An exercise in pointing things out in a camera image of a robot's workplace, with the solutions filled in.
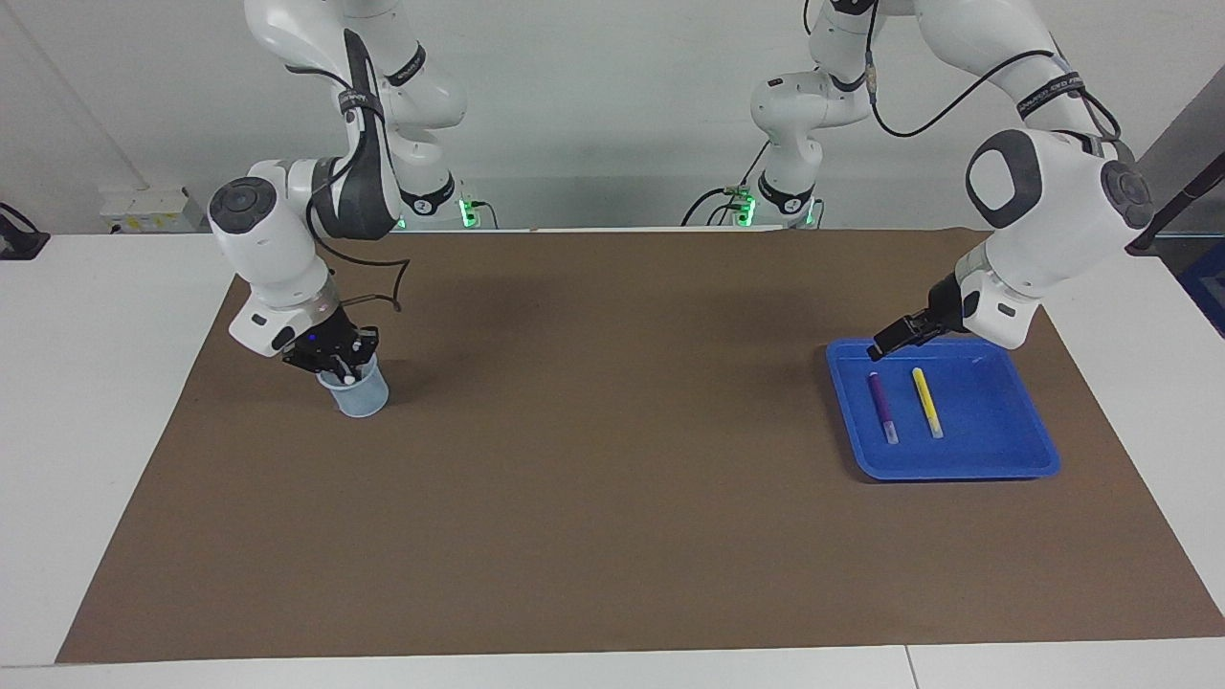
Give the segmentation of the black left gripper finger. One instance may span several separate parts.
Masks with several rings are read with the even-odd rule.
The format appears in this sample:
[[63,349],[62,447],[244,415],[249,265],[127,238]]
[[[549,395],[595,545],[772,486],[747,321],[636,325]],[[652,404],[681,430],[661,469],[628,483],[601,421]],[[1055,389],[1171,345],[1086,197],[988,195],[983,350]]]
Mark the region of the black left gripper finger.
[[869,345],[866,353],[872,362],[878,362],[884,359],[884,357],[902,352],[902,349],[905,349],[907,347],[920,347],[920,345],[927,345],[927,342],[938,340],[938,337],[942,337],[946,333],[948,333],[948,330],[943,327],[936,327],[933,330],[889,327],[882,330],[872,337],[872,343]]
[[935,322],[927,311],[899,318],[872,337],[873,353],[894,353],[897,349],[926,345],[935,337]]

